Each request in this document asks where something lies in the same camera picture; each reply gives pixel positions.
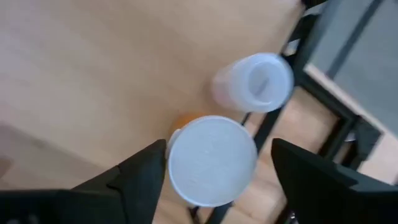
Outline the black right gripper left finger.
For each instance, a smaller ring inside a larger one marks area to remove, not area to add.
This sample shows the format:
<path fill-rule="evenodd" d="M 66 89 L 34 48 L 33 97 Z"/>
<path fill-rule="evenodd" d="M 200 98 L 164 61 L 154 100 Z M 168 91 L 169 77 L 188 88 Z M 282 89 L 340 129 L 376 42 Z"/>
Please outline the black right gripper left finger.
<path fill-rule="evenodd" d="M 0 190 L 0 224 L 151 224 L 166 149 L 158 139 L 72 189 Z"/>

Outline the clear bottle with red pills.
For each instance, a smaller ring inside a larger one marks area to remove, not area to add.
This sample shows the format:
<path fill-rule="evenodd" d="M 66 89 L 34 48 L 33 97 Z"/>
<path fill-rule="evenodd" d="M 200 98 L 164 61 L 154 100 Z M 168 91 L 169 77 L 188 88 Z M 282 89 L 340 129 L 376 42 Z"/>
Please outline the clear bottle with red pills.
<path fill-rule="evenodd" d="M 286 103 L 293 87 L 293 71 L 285 59 L 257 53 L 219 70 L 211 81 L 211 94 L 225 108 L 268 113 Z"/>

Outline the yellow bottle with white cap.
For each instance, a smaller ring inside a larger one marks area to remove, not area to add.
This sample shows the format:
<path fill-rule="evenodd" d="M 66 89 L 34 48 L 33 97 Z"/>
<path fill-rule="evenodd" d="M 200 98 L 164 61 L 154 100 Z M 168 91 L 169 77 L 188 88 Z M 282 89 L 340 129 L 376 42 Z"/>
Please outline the yellow bottle with white cap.
<path fill-rule="evenodd" d="M 167 145 L 167 170 L 176 193 L 191 205 L 217 207 L 250 184 L 257 148 L 239 122 L 216 115 L 179 117 Z"/>

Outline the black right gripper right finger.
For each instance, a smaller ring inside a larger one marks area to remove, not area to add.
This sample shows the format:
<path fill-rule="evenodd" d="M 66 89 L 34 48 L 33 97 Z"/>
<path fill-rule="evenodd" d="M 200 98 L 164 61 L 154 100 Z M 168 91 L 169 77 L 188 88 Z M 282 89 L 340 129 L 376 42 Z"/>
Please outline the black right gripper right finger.
<path fill-rule="evenodd" d="M 272 140 L 272 161 L 299 224 L 398 224 L 398 187 L 283 139 Z"/>

